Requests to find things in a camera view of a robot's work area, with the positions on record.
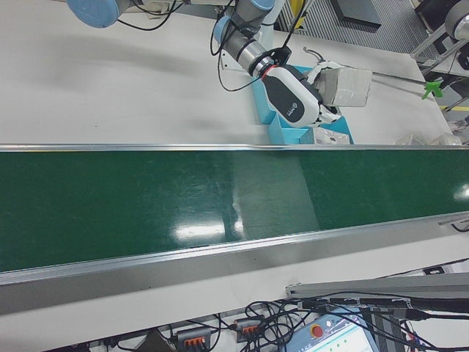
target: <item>green clip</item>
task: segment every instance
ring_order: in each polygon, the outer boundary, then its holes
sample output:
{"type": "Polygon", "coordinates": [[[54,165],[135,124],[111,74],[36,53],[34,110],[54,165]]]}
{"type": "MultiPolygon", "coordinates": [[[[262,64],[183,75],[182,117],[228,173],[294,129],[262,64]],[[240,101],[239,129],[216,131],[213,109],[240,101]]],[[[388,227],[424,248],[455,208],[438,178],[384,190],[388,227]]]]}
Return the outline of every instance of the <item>green clip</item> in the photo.
{"type": "Polygon", "coordinates": [[[443,96],[443,91],[440,88],[441,81],[438,82],[427,82],[425,84],[425,94],[422,97],[422,100],[426,99],[430,93],[435,94],[435,97],[441,98],[443,96]]]}

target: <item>gray connector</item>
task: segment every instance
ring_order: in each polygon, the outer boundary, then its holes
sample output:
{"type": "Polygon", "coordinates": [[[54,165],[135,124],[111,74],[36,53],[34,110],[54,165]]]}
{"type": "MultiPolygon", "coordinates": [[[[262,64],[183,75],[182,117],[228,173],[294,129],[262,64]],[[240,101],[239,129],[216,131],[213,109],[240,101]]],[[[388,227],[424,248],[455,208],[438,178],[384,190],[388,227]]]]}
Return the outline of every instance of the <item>gray connector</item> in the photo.
{"type": "Polygon", "coordinates": [[[179,352],[207,351],[210,349],[212,332],[209,328],[193,328],[176,333],[179,352]]]}
{"type": "Polygon", "coordinates": [[[262,319],[264,319],[264,315],[260,315],[258,318],[243,318],[235,320],[234,324],[236,325],[237,332],[236,342],[246,342],[247,337],[257,330],[262,319]]]}

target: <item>white table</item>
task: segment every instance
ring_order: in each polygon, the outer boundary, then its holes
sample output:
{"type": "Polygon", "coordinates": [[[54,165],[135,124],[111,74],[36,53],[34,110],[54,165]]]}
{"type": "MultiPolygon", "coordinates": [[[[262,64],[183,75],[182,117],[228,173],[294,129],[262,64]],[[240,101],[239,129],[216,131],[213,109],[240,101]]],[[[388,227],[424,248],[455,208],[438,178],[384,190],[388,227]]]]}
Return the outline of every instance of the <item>white table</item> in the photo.
{"type": "MultiPolygon", "coordinates": [[[[213,21],[175,15],[156,32],[119,24],[86,27],[50,0],[7,1],[0,23],[2,143],[268,144],[251,90],[221,89],[208,40],[213,21]]],[[[145,15],[129,14],[148,26],[145,15]]],[[[285,34],[277,33],[276,42],[285,34]]],[[[314,48],[334,61],[422,79],[404,54],[294,35],[291,63],[314,65],[314,48]]],[[[248,78],[222,72],[230,87],[248,78]]],[[[449,132],[419,85],[376,78],[367,107],[343,109],[358,144],[394,144],[409,133],[449,132]]]]}

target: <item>metal rod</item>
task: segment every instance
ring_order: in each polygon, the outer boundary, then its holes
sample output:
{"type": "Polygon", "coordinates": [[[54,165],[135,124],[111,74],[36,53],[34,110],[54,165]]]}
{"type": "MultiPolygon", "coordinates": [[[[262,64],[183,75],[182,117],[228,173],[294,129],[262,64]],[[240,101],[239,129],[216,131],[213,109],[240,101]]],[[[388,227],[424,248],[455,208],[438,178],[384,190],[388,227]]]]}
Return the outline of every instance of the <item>metal rod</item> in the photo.
{"type": "Polygon", "coordinates": [[[453,104],[451,104],[451,105],[445,107],[445,109],[443,110],[443,112],[450,112],[453,108],[455,108],[455,107],[458,106],[459,104],[464,103],[467,99],[469,99],[469,97],[464,97],[464,98],[459,99],[456,103],[453,103],[453,104]]]}
{"type": "Polygon", "coordinates": [[[321,296],[383,298],[382,295],[389,297],[401,295],[419,298],[469,298],[469,273],[298,284],[289,286],[286,290],[289,298],[321,296]]]}
{"type": "Polygon", "coordinates": [[[399,76],[387,75],[386,73],[381,73],[381,72],[374,72],[374,71],[373,71],[373,76],[399,79],[400,81],[406,81],[406,82],[410,82],[410,83],[420,84],[420,85],[422,85],[422,86],[426,85],[426,82],[425,82],[425,81],[419,81],[419,80],[417,80],[417,79],[411,79],[411,78],[404,78],[404,77],[399,77],[399,76]]]}
{"type": "MultiPolygon", "coordinates": [[[[306,1],[306,4],[305,4],[305,7],[304,7],[304,9],[303,9],[303,13],[302,13],[301,15],[305,14],[306,12],[308,12],[308,10],[309,10],[309,9],[314,5],[314,3],[316,2],[316,0],[304,0],[304,1],[306,1]]],[[[293,18],[290,19],[291,25],[295,22],[295,19],[296,19],[296,16],[297,16],[297,15],[293,15],[293,18]]]]}

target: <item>conveyor belt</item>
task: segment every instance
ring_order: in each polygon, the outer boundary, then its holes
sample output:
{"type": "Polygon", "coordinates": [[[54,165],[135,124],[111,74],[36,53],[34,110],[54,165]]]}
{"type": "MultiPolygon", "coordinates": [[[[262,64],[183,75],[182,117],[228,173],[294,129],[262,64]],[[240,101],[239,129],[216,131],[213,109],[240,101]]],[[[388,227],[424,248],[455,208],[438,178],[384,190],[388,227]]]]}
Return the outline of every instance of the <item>conveyor belt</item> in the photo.
{"type": "Polygon", "coordinates": [[[0,272],[469,210],[466,150],[0,153],[0,272]]]}

